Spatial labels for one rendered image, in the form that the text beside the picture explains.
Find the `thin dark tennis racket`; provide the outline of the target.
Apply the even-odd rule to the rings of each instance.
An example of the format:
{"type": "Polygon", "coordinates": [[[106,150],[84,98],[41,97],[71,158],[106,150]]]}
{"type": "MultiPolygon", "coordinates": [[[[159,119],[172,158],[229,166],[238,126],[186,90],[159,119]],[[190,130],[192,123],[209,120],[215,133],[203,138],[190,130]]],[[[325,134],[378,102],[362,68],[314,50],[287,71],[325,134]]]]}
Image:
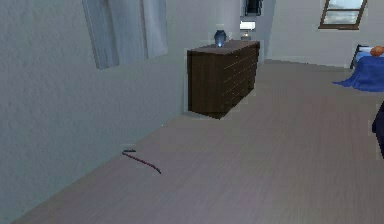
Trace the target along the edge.
{"type": "Polygon", "coordinates": [[[147,162],[147,161],[145,161],[145,160],[142,160],[142,159],[140,159],[140,158],[138,158],[138,157],[133,156],[133,155],[132,155],[133,152],[136,152],[136,150],[133,150],[133,149],[123,150],[123,151],[122,151],[122,155],[124,155],[124,156],[126,156],[126,157],[128,157],[128,158],[131,158],[131,159],[133,159],[133,160],[135,160],[135,161],[138,161],[138,162],[140,162],[140,163],[143,163],[143,164],[145,164],[145,165],[147,165],[147,166],[153,168],[154,170],[156,170],[159,174],[162,174],[162,173],[161,173],[161,170],[160,170],[158,167],[156,167],[154,164],[149,163],[149,162],[147,162]]]}

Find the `dark blue chair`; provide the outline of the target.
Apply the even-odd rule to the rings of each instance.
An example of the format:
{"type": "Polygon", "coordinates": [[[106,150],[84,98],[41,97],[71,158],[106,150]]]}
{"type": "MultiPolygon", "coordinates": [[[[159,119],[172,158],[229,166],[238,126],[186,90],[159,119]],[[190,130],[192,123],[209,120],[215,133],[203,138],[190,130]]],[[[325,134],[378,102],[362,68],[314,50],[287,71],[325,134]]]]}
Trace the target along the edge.
{"type": "Polygon", "coordinates": [[[372,132],[376,135],[381,155],[384,158],[384,101],[382,102],[373,121],[372,132]]]}

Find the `dark brown chest of drawers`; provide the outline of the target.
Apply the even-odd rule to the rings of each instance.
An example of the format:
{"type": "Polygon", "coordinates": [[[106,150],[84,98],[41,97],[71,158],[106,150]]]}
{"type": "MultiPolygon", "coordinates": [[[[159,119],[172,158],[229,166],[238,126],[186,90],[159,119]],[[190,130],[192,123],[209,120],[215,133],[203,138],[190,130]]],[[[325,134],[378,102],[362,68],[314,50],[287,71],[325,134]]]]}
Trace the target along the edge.
{"type": "Polygon", "coordinates": [[[231,40],[187,51],[188,110],[224,117],[255,85],[260,43],[231,40]]]}

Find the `blue vase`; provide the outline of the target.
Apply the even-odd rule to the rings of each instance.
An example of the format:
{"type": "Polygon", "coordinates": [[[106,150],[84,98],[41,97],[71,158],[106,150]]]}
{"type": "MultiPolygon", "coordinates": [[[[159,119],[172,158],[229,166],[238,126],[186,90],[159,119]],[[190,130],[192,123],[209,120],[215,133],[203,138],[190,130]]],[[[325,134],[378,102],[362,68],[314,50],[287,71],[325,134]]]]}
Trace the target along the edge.
{"type": "Polygon", "coordinates": [[[215,45],[219,48],[223,47],[226,42],[227,35],[224,30],[217,30],[214,35],[215,45]]]}

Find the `blue covered bed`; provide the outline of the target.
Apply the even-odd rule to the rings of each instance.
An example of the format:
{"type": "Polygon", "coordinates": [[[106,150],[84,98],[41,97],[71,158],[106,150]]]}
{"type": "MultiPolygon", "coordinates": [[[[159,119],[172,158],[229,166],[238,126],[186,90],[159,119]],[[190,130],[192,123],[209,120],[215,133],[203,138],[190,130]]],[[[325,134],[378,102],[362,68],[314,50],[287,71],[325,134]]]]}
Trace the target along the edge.
{"type": "Polygon", "coordinates": [[[379,57],[372,56],[372,48],[359,45],[352,61],[352,75],[335,84],[361,91],[384,92],[384,53],[379,57]]]}

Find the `brown framed window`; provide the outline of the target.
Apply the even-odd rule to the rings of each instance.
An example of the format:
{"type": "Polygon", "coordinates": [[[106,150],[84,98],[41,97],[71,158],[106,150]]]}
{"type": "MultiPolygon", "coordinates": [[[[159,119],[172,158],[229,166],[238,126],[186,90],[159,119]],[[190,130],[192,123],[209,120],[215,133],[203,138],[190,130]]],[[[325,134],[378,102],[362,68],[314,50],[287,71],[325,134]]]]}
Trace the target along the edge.
{"type": "Polygon", "coordinates": [[[358,30],[367,0],[325,0],[319,29],[358,30]]]}

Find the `dark framed wall picture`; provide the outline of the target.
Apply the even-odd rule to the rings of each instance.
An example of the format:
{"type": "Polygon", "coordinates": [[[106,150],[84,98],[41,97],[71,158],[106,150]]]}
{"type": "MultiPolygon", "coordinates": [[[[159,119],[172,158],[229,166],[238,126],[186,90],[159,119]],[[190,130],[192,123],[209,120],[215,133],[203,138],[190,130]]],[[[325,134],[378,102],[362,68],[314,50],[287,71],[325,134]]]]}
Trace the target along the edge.
{"type": "Polygon", "coordinates": [[[245,0],[245,15],[260,16],[263,7],[263,0],[245,0]]]}

